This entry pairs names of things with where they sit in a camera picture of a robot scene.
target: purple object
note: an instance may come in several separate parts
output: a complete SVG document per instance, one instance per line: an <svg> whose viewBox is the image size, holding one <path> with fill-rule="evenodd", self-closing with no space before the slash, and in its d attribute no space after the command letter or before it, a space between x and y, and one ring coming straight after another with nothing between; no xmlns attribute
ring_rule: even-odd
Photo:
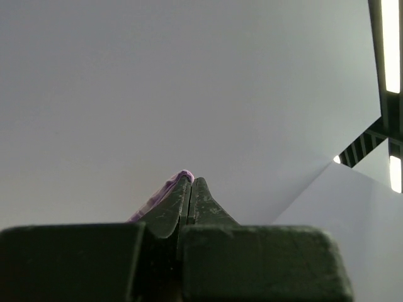
<svg viewBox="0 0 403 302"><path fill-rule="evenodd" d="M181 172L175 174L173 177L168 179L165 182L165 185L163 185L162 188L160 188L157 192L155 192L150 197L148 202L146 202L136 213L134 213L127 222L136 222L137 220L142 218L148 211L159 205L159 203L162 200L164 200L164 198L168 196L169 193L171 193L171 191L173 190L173 188L175 187L175 185L178 183L178 181L181 179L182 176L187 176L191 183L195 181L195 177L188 170L182 170Z"/></svg>

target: gray surface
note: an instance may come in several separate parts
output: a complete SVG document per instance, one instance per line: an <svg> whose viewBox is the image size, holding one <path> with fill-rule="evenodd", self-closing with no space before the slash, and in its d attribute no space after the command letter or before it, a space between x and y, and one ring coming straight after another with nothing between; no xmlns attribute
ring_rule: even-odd
<svg viewBox="0 0 403 302"><path fill-rule="evenodd" d="M385 140L364 159L353 167L372 179L390 187L389 140Z"/></svg>
<svg viewBox="0 0 403 302"><path fill-rule="evenodd" d="M185 301L353 302L334 242L315 228L195 225L182 235Z"/></svg>
<svg viewBox="0 0 403 302"><path fill-rule="evenodd" d="M339 244L356 302L401 301L403 196L350 168L333 164L275 220L312 225Z"/></svg>
<svg viewBox="0 0 403 302"><path fill-rule="evenodd" d="M184 168L269 223L379 115L365 0L0 2L0 228L124 221Z"/></svg>

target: white backdrop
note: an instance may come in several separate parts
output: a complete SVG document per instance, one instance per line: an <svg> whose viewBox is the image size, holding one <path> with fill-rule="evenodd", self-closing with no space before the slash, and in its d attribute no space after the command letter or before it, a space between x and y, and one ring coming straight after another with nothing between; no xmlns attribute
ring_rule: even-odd
<svg viewBox="0 0 403 302"><path fill-rule="evenodd" d="M270 223L379 116L366 0L0 2L0 228L124 221L184 168Z"/></svg>
<svg viewBox="0 0 403 302"><path fill-rule="evenodd" d="M371 153L353 167L372 179L390 187L389 139L377 146Z"/></svg>

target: white panel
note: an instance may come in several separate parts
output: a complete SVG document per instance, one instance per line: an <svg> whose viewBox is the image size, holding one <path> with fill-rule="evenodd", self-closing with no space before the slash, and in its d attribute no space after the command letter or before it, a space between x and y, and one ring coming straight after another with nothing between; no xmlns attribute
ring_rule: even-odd
<svg viewBox="0 0 403 302"><path fill-rule="evenodd" d="M331 232L353 282L356 302L401 301L401 194L332 163L275 224L313 225Z"/></svg>
<svg viewBox="0 0 403 302"><path fill-rule="evenodd" d="M365 0L2 1L0 66L1 226L123 221L183 168L270 222L379 117Z"/></svg>
<svg viewBox="0 0 403 302"><path fill-rule="evenodd" d="M389 140L385 140L377 146L361 162L354 166L353 170L390 187Z"/></svg>

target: light fixture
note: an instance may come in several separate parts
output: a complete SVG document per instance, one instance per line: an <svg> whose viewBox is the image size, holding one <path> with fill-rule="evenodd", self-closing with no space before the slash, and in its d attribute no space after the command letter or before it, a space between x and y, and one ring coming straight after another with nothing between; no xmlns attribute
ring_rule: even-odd
<svg viewBox="0 0 403 302"><path fill-rule="evenodd" d="M386 90L400 92L399 0L381 0Z"/></svg>
<svg viewBox="0 0 403 302"><path fill-rule="evenodd" d="M394 156L390 157L390 185L392 190L398 193L402 192L402 168L400 159Z"/></svg>
<svg viewBox="0 0 403 302"><path fill-rule="evenodd" d="M336 156L335 158L333 158L333 161L337 164L341 164L340 156Z"/></svg>

